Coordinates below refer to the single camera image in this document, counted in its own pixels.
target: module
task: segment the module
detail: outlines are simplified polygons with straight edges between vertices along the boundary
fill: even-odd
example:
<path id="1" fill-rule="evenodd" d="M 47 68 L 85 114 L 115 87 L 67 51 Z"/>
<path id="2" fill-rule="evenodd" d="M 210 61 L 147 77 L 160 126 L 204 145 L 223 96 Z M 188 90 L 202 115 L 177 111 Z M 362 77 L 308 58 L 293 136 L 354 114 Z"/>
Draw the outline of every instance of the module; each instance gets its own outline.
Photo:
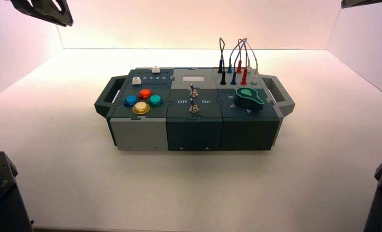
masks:
<path id="1" fill-rule="evenodd" d="M 247 67 L 137 68 L 95 103 L 119 150 L 170 151 L 270 150 L 294 106 L 277 77 Z"/>

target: screw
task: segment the screw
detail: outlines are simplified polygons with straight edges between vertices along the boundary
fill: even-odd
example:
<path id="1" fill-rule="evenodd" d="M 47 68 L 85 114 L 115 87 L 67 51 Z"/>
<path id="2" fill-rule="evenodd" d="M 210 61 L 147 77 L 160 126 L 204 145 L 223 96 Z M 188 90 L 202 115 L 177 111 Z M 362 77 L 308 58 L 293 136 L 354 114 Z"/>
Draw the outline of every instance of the screw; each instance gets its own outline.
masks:
<path id="1" fill-rule="evenodd" d="M 4 188 L 4 187 L 6 187 L 8 184 L 9 184 L 9 181 L 7 181 L 7 180 L 3 180 L 3 181 L 0 182 L 0 188 Z"/>

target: blue button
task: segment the blue button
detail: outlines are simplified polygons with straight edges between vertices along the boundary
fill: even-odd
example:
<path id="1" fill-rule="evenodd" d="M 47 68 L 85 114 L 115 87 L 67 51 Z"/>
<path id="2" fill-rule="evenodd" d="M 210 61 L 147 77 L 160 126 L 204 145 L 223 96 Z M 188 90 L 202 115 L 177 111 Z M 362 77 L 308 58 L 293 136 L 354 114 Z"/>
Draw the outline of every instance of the blue button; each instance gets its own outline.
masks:
<path id="1" fill-rule="evenodd" d="M 127 107 L 132 107 L 134 104 L 138 102 L 138 98 L 135 95 L 128 95 L 126 100 L 124 101 L 124 105 Z"/>

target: white backdrop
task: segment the white backdrop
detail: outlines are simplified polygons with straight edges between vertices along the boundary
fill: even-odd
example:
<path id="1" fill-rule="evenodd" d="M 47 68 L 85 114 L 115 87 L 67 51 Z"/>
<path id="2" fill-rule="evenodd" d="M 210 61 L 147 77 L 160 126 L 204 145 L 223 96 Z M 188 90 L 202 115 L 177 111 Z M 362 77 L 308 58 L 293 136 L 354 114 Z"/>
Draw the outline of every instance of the white backdrop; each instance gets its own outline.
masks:
<path id="1" fill-rule="evenodd" d="M 341 10 L 327 50 L 382 91 L 382 3 Z"/>
<path id="2" fill-rule="evenodd" d="M 53 24 L 0 0 L 0 93 L 62 50 Z"/>
<path id="3" fill-rule="evenodd" d="M 65 48 L 326 49 L 340 0 L 70 0 Z"/>

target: metal bracket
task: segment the metal bracket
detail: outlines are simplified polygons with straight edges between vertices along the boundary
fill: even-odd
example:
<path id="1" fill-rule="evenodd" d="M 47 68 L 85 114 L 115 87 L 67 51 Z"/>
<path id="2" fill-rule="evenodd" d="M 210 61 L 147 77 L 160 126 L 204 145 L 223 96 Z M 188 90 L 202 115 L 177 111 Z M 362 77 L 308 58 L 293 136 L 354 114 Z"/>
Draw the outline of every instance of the metal bracket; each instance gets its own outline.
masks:
<path id="1" fill-rule="evenodd" d="M 60 26 L 73 25 L 72 14 L 66 0 L 55 0 L 59 9 L 52 0 L 10 0 L 13 6 L 25 15 L 54 23 Z"/>

